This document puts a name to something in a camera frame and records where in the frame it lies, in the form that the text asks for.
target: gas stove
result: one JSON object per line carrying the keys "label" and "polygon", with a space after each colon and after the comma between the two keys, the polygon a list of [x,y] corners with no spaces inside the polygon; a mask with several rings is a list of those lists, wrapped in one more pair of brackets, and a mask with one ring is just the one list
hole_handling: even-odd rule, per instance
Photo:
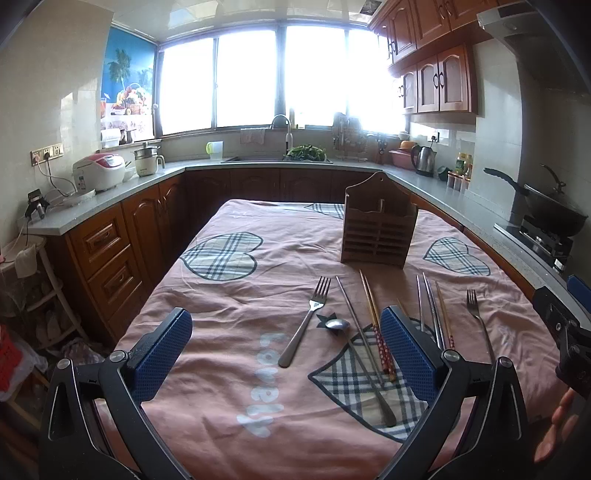
{"label": "gas stove", "polygon": [[546,264],[564,275],[573,241],[541,229],[536,221],[526,215],[521,225],[498,225],[497,230],[505,231],[511,239],[524,249],[532,250]]}

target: wooden utensil holder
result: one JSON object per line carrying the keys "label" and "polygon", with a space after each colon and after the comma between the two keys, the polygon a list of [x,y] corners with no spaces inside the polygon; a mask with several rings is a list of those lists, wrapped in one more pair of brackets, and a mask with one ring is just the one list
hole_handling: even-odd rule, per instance
{"label": "wooden utensil holder", "polygon": [[345,190],[341,262],[360,261],[402,268],[418,208],[384,172]]}

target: wok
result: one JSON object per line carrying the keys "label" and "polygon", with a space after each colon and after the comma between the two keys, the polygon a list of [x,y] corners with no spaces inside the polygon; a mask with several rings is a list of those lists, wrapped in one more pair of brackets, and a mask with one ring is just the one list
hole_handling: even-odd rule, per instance
{"label": "wok", "polygon": [[556,173],[547,165],[540,165],[548,170],[556,181],[556,187],[549,194],[544,194],[531,187],[519,185],[509,175],[494,168],[485,168],[484,172],[508,182],[517,193],[525,197],[531,216],[539,227],[558,236],[573,236],[581,231],[587,215],[568,200],[562,188],[566,183],[560,181]]}

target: tile wall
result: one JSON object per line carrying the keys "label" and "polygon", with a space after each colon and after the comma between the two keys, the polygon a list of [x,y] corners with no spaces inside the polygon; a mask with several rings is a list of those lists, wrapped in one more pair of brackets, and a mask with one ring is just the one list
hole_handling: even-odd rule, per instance
{"label": "tile wall", "polygon": [[31,150],[62,142],[64,156],[51,161],[51,172],[71,179],[72,164],[100,147],[100,76],[112,17],[78,0],[45,0],[0,51],[0,245],[16,237],[27,193],[52,188],[31,167]]}

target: towel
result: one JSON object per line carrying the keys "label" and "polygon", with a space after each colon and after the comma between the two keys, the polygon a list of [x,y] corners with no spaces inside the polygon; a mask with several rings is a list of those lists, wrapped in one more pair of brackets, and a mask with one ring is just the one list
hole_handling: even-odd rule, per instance
{"label": "towel", "polygon": [[247,143],[263,145],[265,143],[266,130],[266,128],[243,128],[240,130],[240,143],[242,145]]}

